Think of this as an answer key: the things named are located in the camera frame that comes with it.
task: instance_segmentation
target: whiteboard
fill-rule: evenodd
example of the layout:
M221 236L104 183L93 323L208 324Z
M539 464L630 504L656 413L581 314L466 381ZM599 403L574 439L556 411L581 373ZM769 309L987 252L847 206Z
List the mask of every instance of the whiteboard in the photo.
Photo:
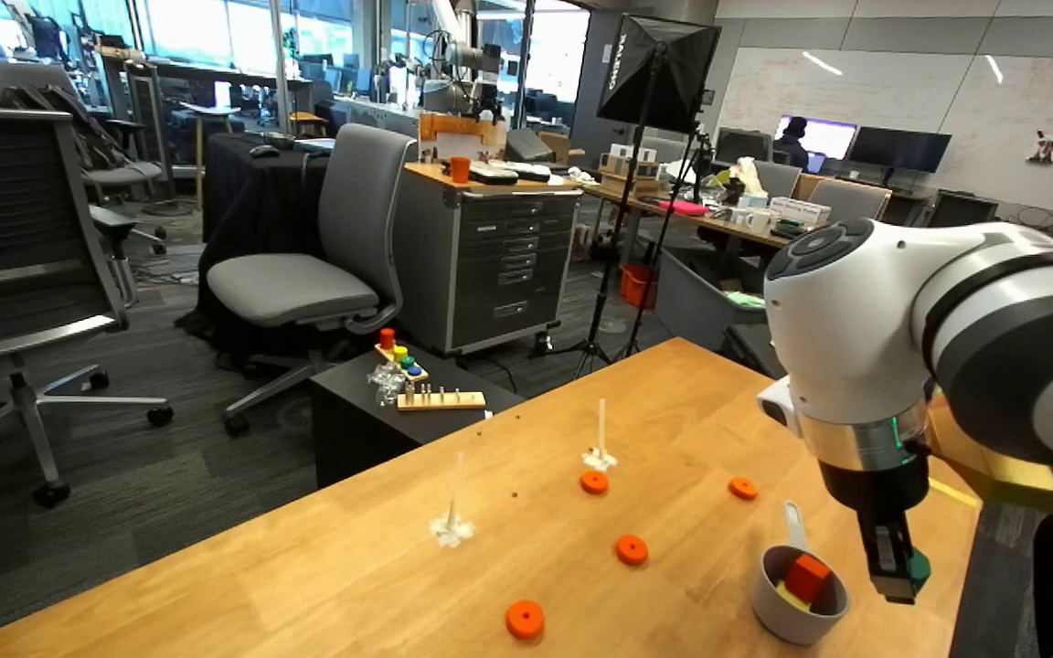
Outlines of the whiteboard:
M1026 164L1053 136L1053 58L743 47L719 103L725 127L778 127L782 112L951 132L929 191L1053 208L1053 164Z

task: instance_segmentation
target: gray drawer cabinet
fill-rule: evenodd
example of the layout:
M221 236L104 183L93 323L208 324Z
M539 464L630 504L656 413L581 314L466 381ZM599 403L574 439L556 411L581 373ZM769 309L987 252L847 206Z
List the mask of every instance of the gray drawer cabinet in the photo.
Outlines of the gray drawer cabinet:
M439 353L543 334L558 318L576 192L405 171L393 219L403 328Z

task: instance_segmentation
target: office chair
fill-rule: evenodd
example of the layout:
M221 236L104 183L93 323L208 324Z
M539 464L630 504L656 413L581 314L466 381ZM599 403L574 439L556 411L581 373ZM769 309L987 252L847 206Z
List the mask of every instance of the office chair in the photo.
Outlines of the office chair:
M806 200L825 206L828 224L861 219L861 217L886 219L892 191L889 185L859 185L859 183L843 183L843 178L817 178Z
M149 191L163 183L159 164L124 157L113 136L84 108L64 71L58 66L0 63L0 106L73 112L84 185L97 200L104 200L104 191L131 191L134 199L149 199ZM137 225L131 235L141 236L155 255L163 252L159 235Z
M149 423L173 420L168 397L62 393L104 387L93 364L48 387L30 384L30 350L113 328L116 314L116 283L92 235L69 116L0 108L0 358L9 361L0 420L18 418L32 443L45 474L32 493L40 504L69 493L45 431L45 407L124 407L145 411Z
M800 167L778 164L778 160L754 160L754 167L756 167L761 185L772 199L794 199L798 178L803 175Z
M324 364L324 340L343 347L343 336L369 336L403 309L389 224L409 146L411 138L397 132L343 123L319 192L322 255L255 252L208 268L208 290L236 318L309 334L308 361L226 407L231 436L247 429L251 407L315 376Z

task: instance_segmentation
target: orange bottle cap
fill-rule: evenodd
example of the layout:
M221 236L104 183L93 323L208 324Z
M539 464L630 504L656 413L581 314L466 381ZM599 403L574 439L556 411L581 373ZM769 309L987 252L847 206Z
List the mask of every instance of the orange bottle cap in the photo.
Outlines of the orange bottle cap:
M619 557L622 563L630 563L630 568L638 568L638 563L648 563L648 545L642 545L642 538L636 538L636 532L622 532L622 538L615 541L615 557Z
M732 493L743 497L743 500L754 500L756 487L750 478L732 478Z
M543 614L539 614L539 604L535 598L516 598L508 612L505 612L505 630L519 640L535 640L539 635L543 630Z
M599 497L599 493L608 493L608 474L603 471L584 471L581 478L576 478L576 487L584 487L584 493L593 493L593 497Z

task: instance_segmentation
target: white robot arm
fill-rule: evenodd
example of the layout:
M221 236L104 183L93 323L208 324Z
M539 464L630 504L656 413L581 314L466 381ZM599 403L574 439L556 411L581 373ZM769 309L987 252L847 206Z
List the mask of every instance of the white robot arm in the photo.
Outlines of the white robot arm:
M764 411L856 509L878 587L909 604L929 563L904 513L929 491L931 387L974 443L1053 464L1053 236L828 224L772 258L764 300L786 364Z

